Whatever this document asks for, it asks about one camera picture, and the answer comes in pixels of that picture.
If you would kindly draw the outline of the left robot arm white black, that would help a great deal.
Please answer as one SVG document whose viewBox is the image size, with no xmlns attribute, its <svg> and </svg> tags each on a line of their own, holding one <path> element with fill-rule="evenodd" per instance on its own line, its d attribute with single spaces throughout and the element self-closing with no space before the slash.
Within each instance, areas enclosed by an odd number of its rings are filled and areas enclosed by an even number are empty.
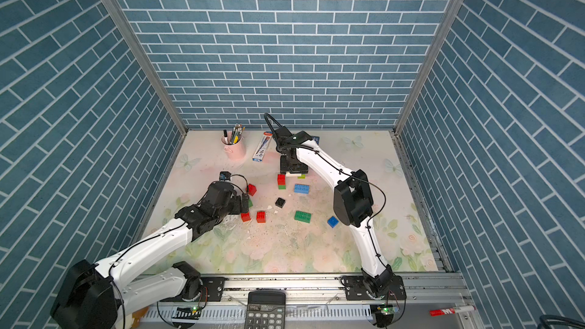
<svg viewBox="0 0 585 329">
<path fill-rule="evenodd" d="M 117 322 L 164 299 L 201 302 L 207 298 L 200 272 L 185 261 L 140 277 L 170 253 L 212 231 L 228 215 L 249 210 L 249 196 L 229 181 L 214 181 L 195 204 L 146 238 L 96 263 L 71 266 L 50 315 L 61 328 L 113 328 Z"/>
</svg>

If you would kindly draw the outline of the blue long lego brick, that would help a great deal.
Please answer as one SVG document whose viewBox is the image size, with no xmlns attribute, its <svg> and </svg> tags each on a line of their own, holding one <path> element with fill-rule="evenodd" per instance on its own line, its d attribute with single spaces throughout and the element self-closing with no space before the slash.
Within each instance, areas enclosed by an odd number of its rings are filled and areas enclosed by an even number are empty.
<svg viewBox="0 0 585 329">
<path fill-rule="evenodd" d="M 310 187 L 306 184 L 295 184 L 294 185 L 294 192 L 301 193 L 301 194 L 309 194 Z"/>
</svg>

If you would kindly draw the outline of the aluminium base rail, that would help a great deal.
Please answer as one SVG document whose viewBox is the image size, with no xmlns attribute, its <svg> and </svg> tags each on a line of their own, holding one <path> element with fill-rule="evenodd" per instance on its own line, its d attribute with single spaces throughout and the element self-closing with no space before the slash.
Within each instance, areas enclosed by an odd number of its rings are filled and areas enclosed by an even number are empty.
<svg viewBox="0 0 585 329">
<path fill-rule="evenodd" d="M 201 302 L 179 298 L 164 299 L 144 309 L 144 321 L 165 321 L 187 327 L 202 324 L 243 322 L 248 294 L 259 289 L 286 293 L 287 321 L 359 321 L 373 320 L 388 306 L 396 319 L 403 312 L 420 327 L 445 327 L 447 316 L 455 327 L 481 328 L 477 310 L 455 315 L 431 317 L 429 311 L 470 306 L 471 294 L 461 274 L 444 272 L 401 273 L 406 301 L 374 299 L 360 274 L 233 274 L 202 277 L 208 294 Z"/>
</svg>

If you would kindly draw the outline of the pens in cup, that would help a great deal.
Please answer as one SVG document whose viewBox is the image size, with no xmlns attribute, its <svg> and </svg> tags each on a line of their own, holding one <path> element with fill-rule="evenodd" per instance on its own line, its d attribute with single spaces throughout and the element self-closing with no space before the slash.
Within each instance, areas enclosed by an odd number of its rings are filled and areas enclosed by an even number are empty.
<svg viewBox="0 0 585 329">
<path fill-rule="evenodd" d="M 223 136 L 222 136 L 222 141 L 226 146 L 233 146 L 235 144 L 237 144 L 239 142 L 239 140 L 242 138 L 242 134 L 243 131 L 245 130 L 245 127 L 241 124 L 236 124 L 234 125 L 234 127 L 232 128 L 231 131 L 228 131 L 227 129 L 224 129 L 222 131 Z"/>
</svg>

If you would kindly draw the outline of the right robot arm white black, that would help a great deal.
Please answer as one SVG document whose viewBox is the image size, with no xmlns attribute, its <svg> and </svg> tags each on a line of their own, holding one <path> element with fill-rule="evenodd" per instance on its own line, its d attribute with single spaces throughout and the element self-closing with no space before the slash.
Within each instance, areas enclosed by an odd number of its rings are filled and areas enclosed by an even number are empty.
<svg viewBox="0 0 585 329">
<path fill-rule="evenodd" d="M 285 161 L 305 165 L 326 181 L 333 190 L 333 210 L 336 218 L 347 226 L 353 236 L 361 259 L 363 284 L 374 299 L 406 301 L 402 278 L 393 272 L 384 258 L 373 227 L 374 186 L 367 174 L 353 171 L 324 152 L 306 132 L 291 133 L 285 126 L 269 126 L 276 150 Z"/>
</svg>

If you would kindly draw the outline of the pink pen holder cup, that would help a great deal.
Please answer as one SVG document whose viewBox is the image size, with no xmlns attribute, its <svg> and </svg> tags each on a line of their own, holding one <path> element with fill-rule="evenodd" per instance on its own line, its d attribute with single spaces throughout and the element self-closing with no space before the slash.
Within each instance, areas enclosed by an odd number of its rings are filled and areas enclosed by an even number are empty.
<svg viewBox="0 0 585 329">
<path fill-rule="evenodd" d="M 228 144 L 226 137 L 221 138 L 223 150 L 229 160 L 238 161 L 246 156 L 246 148 L 243 141 L 238 141 L 236 144 Z"/>
</svg>

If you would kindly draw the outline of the black calculator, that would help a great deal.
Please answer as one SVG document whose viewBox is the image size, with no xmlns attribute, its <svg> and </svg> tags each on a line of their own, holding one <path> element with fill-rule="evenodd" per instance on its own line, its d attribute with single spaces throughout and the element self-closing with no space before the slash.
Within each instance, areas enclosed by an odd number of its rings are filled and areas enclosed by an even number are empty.
<svg viewBox="0 0 585 329">
<path fill-rule="evenodd" d="M 284 329 L 286 293 L 259 289 L 248 294 L 245 329 Z"/>
</svg>

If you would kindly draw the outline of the black lego brick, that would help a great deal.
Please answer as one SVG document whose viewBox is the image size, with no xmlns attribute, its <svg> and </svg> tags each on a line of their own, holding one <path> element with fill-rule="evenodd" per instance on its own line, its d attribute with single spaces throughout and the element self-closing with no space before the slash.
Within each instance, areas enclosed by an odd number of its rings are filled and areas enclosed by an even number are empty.
<svg viewBox="0 0 585 329">
<path fill-rule="evenodd" d="M 285 205 L 286 201 L 283 198 L 277 198 L 277 201 L 275 202 L 277 207 L 283 208 Z"/>
</svg>

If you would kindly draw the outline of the white red pen box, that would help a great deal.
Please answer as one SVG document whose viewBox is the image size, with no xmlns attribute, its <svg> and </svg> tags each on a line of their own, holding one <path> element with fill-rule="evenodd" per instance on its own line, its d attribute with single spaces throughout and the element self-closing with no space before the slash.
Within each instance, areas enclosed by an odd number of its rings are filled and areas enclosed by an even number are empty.
<svg viewBox="0 0 585 329">
<path fill-rule="evenodd" d="M 260 142 L 252 156 L 252 161 L 262 162 L 268 150 L 269 144 L 272 140 L 272 132 L 263 132 Z"/>
</svg>

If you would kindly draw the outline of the green long lego brick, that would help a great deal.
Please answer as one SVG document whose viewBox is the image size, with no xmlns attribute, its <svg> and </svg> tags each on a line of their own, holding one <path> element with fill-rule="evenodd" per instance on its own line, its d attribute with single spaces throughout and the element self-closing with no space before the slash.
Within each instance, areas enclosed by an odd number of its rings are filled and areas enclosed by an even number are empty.
<svg viewBox="0 0 585 329">
<path fill-rule="evenodd" d="M 310 223 L 312 220 L 312 214 L 297 210 L 295 211 L 294 219 L 295 221 Z"/>
</svg>

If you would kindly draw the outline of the blue small lego brick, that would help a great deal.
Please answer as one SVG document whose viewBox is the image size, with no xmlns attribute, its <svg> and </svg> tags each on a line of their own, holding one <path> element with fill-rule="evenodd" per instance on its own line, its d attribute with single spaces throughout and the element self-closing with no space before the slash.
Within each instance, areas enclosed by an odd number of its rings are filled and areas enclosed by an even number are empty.
<svg viewBox="0 0 585 329">
<path fill-rule="evenodd" d="M 331 228 L 335 228 L 336 225 L 339 223 L 339 220 L 335 217 L 332 216 L 331 218 L 329 218 L 327 220 L 327 224 L 331 227 Z"/>
</svg>

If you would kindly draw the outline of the red white marker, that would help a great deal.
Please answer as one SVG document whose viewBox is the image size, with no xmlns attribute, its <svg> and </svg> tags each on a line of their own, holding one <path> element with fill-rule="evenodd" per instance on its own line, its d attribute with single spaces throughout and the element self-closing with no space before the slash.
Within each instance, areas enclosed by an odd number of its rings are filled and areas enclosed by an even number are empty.
<svg viewBox="0 0 585 329">
<path fill-rule="evenodd" d="M 474 312 L 476 307 L 473 305 L 470 306 L 456 306 L 448 309 L 436 309 L 429 311 L 431 317 L 437 317 L 442 315 L 455 315 L 455 314 L 462 314 L 466 312 Z"/>
</svg>

